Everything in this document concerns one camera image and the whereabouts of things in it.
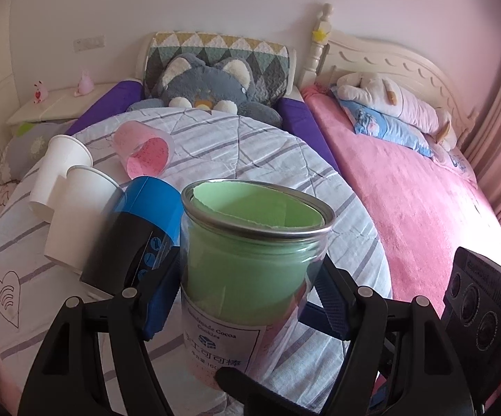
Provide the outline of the green and pink clear jar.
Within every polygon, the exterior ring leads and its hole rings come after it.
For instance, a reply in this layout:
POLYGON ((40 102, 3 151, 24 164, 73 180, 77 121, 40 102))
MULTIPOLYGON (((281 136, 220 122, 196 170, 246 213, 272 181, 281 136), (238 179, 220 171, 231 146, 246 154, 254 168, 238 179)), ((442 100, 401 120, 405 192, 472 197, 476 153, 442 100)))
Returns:
POLYGON ((182 203, 187 366, 211 388, 222 367, 265 379, 297 325, 335 213, 304 192, 235 179, 194 182, 182 203))

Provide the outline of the white paper cup front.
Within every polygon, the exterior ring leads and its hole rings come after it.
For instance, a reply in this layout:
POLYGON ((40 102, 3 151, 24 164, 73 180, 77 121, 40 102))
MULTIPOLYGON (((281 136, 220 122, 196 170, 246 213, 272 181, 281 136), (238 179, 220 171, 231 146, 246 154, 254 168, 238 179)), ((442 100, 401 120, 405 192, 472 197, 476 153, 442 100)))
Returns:
POLYGON ((44 256, 81 274, 109 214, 122 197, 121 187, 105 173, 85 165, 70 167, 50 224, 44 256))

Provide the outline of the white paper cup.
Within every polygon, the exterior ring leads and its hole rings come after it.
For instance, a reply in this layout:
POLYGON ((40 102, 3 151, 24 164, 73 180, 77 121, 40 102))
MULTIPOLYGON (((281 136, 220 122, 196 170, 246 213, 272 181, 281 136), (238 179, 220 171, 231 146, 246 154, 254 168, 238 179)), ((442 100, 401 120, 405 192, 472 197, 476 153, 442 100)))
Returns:
POLYGON ((29 207, 42 221, 50 223, 66 182, 67 171, 75 165, 92 166, 92 154, 76 138, 59 134, 48 143, 30 192, 29 207))
POLYGON ((105 173, 85 165, 70 167, 50 224, 44 256, 81 274, 109 214, 122 197, 121 187, 105 173))

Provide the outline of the pink plastic cup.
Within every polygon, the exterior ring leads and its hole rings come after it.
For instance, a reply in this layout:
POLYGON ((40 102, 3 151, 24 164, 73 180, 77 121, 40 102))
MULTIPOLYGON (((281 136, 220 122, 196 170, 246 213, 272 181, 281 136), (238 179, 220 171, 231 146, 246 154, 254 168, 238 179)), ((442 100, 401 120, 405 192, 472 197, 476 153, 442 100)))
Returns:
POLYGON ((112 137, 112 147, 129 179, 160 176, 173 157, 173 138, 139 121, 121 124, 112 137))

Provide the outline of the white paper cup rear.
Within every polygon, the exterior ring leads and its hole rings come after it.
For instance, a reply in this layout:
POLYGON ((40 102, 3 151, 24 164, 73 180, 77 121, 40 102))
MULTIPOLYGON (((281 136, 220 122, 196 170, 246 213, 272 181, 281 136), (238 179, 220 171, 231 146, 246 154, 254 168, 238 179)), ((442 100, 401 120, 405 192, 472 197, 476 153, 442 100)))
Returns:
POLYGON ((42 221, 50 223, 66 182, 67 171, 75 165, 92 166, 92 154, 76 138, 59 134, 48 143, 30 192, 29 207, 42 221))

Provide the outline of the blue and black can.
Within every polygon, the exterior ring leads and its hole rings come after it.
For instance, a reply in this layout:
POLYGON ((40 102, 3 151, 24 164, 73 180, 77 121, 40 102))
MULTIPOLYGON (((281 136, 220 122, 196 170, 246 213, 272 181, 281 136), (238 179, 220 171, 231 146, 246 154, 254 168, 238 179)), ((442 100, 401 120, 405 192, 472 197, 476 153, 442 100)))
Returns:
POLYGON ((180 192, 156 177, 137 177, 106 219, 80 281, 110 296, 138 286, 178 241, 182 215, 180 192))

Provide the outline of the grey striped white quilt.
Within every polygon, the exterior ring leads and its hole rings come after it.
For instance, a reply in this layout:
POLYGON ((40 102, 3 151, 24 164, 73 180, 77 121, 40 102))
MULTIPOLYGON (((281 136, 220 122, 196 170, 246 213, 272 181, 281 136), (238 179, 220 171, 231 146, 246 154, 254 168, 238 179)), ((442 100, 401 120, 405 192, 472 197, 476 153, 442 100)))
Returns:
MULTIPOLYGON (((96 169, 118 184, 128 177, 112 146, 122 123, 137 120, 167 132, 175 152, 164 179, 177 189, 203 179, 245 179, 279 184, 325 201, 337 220, 327 253, 361 285, 386 297, 389 264, 374 223, 338 172, 304 141, 272 126, 220 112, 145 109, 112 116, 77 134, 96 169)), ((18 386, 28 372, 59 308, 86 290, 71 270, 43 253, 49 227, 30 209, 37 173, 29 170, 0 215, 0 357, 18 386)), ((298 325, 266 379, 268 388, 319 410, 345 354, 337 339, 298 325)))

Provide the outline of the pink fleece blanket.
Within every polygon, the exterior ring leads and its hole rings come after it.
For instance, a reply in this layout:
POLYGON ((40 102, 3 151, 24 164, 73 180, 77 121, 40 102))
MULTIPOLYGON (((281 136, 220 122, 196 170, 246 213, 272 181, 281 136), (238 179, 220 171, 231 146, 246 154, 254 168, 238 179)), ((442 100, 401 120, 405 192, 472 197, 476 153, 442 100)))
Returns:
MULTIPOLYGON (((459 247, 501 266, 501 226, 459 150, 430 159, 356 134, 330 91, 308 86, 303 97, 343 178, 373 219, 396 300, 425 296, 442 316, 459 247)), ((501 384, 484 405, 501 413, 501 384)))

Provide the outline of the blue cartoon pillow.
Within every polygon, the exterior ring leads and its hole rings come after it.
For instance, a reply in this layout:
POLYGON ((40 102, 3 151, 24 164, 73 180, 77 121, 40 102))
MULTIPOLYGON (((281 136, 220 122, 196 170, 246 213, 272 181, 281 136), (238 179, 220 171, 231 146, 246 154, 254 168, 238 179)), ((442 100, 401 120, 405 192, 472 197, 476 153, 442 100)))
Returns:
POLYGON ((356 134, 368 135, 410 148, 427 158, 434 156, 427 139, 416 127, 363 104, 337 97, 336 86, 331 86, 329 91, 348 116, 356 134))

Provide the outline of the grey flower cushion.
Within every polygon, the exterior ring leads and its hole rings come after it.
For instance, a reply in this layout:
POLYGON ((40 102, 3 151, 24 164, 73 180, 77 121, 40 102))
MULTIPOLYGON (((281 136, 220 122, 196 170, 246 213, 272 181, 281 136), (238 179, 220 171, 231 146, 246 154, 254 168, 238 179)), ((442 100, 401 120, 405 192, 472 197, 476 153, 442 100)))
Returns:
POLYGON ((50 139, 64 134, 72 124, 73 120, 21 124, 4 149, 0 163, 0 184, 21 181, 45 154, 50 139))

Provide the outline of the pink rabbit figurine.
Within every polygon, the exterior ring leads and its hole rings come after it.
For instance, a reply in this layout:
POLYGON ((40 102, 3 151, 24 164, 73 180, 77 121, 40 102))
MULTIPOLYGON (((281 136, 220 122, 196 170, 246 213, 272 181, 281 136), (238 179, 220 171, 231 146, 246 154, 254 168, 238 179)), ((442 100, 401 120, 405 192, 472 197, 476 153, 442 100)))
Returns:
POLYGON ((89 72, 87 70, 83 70, 81 73, 81 77, 77 83, 74 96, 78 98, 78 97, 83 97, 85 95, 89 95, 89 93, 92 93, 94 88, 95 84, 92 81, 92 77, 89 76, 89 72))

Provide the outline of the small pink heart figurine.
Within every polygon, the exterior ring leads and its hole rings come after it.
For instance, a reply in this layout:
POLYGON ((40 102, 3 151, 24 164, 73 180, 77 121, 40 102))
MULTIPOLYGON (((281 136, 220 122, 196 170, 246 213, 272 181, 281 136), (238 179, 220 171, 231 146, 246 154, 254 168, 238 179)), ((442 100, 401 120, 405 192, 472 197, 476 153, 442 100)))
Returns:
POLYGON ((33 103, 39 104, 44 102, 49 96, 49 91, 45 84, 42 81, 37 81, 34 83, 34 87, 33 103))

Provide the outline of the grey cat plush toy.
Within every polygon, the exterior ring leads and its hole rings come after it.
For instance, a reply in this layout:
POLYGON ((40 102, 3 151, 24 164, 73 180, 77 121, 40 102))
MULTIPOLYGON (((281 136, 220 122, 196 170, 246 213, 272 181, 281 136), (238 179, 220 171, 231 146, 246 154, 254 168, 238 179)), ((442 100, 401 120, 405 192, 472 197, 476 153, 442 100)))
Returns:
POLYGON ((220 111, 242 115, 279 128, 282 117, 255 98, 255 83, 249 63, 229 57, 209 66, 194 54, 171 59, 151 91, 151 97, 135 102, 130 111, 172 107, 220 111))

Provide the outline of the triangle patterned quilted pillow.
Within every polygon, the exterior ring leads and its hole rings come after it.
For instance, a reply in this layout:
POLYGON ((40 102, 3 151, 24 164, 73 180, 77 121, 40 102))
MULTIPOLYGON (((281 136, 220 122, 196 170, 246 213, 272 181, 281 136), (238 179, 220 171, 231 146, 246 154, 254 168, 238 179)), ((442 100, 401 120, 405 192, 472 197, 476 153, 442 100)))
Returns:
POLYGON ((273 41, 205 32, 164 31, 142 41, 135 77, 149 97, 162 71, 178 54, 190 53, 213 66, 228 57, 249 63, 255 83, 255 99, 268 106, 293 90, 296 51, 273 41))

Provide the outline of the white wall socket panel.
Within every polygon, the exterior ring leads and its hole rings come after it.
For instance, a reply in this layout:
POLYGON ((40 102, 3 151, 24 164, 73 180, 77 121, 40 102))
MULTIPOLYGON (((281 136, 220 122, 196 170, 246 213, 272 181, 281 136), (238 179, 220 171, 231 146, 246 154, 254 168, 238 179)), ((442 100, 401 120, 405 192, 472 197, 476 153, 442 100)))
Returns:
POLYGON ((105 48, 105 35, 90 38, 78 38, 74 41, 74 51, 76 53, 105 48))

